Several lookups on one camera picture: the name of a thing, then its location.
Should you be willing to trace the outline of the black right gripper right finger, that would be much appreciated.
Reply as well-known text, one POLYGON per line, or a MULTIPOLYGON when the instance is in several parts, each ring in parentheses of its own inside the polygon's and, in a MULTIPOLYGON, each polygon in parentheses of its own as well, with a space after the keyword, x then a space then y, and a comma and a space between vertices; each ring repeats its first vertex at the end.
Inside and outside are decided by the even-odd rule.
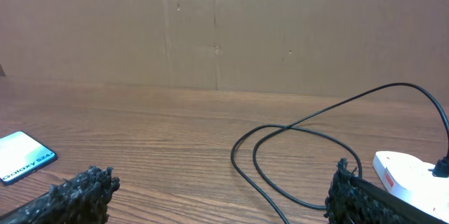
POLYGON ((324 217, 332 224, 444 224, 437 217, 389 194, 347 169, 347 160, 337 163, 324 217))

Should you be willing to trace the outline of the Galaxy smartphone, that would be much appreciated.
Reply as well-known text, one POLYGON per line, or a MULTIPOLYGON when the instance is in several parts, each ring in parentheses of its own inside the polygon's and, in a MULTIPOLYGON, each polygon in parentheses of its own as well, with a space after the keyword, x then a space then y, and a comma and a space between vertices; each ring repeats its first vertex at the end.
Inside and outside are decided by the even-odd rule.
POLYGON ((1 138, 1 183, 12 185, 57 159, 56 152, 24 131, 4 136, 1 138))

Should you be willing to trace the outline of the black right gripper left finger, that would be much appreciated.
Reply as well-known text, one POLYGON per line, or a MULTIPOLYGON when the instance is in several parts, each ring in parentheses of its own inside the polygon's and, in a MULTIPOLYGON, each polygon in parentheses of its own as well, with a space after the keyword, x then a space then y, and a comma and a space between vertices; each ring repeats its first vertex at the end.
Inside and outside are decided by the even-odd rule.
POLYGON ((105 224, 108 204, 120 188, 112 168, 90 166, 36 199, 1 216, 1 224, 105 224))

